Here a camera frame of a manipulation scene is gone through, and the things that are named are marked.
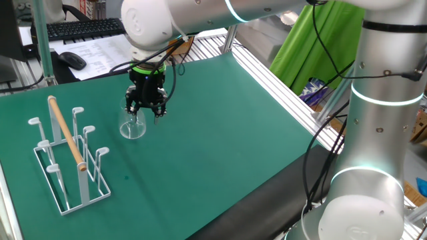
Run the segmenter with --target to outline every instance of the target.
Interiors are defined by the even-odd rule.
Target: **monitor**
[[[10,59],[26,61],[13,0],[0,0],[0,82],[17,79]]]

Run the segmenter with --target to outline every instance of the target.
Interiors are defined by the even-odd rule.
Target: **purple package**
[[[319,104],[319,102],[322,100],[322,98],[328,91],[328,88],[325,87],[320,93],[317,93],[323,86],[324,83],[322,81],[314,79],[306,85],[306,87],[302,91],[302,94],[300,95],[300,99],[305,102],[312,95],[316,94],[315,97],[311,98],[306,103],[309,107],[316,106],[317,104]]]

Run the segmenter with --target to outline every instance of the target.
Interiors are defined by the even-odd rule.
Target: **computer mouse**
[[[70,52],[61,53],[58,60],[66,64],[66,66],[78,71],[84,69],[87,65],[85,60],[83,60],[79,55]]]

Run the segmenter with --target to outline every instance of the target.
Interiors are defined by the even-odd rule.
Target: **keyboard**
[[[49,41],[99,37],[126,33],[120,19],[100,19],[47,24]]]

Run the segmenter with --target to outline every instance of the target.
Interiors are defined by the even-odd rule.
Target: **glowing blue ring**
[[[379,170],[379,169],[376,169],[376,168],[373,168],[373,167],[349,167],[349,168],[343,169],[343,170],[341,170],[341,171],[339,171],[339,172],[337,172],[337,173],[335,174],[335,176],[332,178],[331,184],[332,184],[332,182],[334,181],[334,179],[335,179],[336,177],[338,177],[339,175],[341,175],[341,174],[343,174],[343,173],[345,173],[345,172],[348,172],[348,171],[353,171],[353,170],[367,170],[367,171],[375,171],[375,172],[377,172],[377,173],[381,173],[381,174],[383,174],[383,175],[385,175],[385,176],[387,176],[387,177],[389,177],[389,178],[393,179],[393,181],[394,181],[394,182],[396,182],[396,183],[399,185],[399,187],[401,188],[402,192],[405,192],[405,191],[403,190],[402,185],[400,184],[400,182],[399,182],[396,178],[394,178],[394,177],[393,177],[393,176],[391,176],[389,173],[387,173],[387,172],[385,172],[385,171],[383,171],[383,170]]]
[[[242,18],[238,15],[238,13],[236,13],[236,11],[234,11],[234,8],[233,8],[233,6],[232,6],[232,3],[230,3],[230,0],[226,0],[226,4],[227,4],[227,7],[228,7],[228,10],[230,10],[230,13],[232,13],[232,15],[233,15],[237,20],[241,21],[242,23],[247,23],[247,22],[248,22],[248,21],[246,21],[246,20],[242,19]]]
[[[356,96],[358,96],[360,99],[363,99],[363,100],[365,100],[365,101],[367,101],[367,102],[374,103],[374,104],[377,104],[377,105],[392,106],[392,107],[401,107],[401,106],[407,106],[407,105],[411,105],[411,104],[417,103],[417,102],[419,102],[419,100],[421,100],[421,99],[423,98],[423,96],[424,96],[424,94],[421,94],[421,96],[419,96],[419,97],[417,97],[417,98],[415,98],[415,99],[413,99],[413,100],[401,101],[401,102],[389,102],[389,101],[381,101],[381,100],[376,100],[376,99],[372,99],[372,98],[370,98],[370,97],[367,97],[367,96],[365,96],[365,95],[363,95],[363,94],[359,93],[359,92],[354,88],[354,86],[353,86],[353,85],[352,85],[352,91],[353,91],[353,93],[354,93]]]

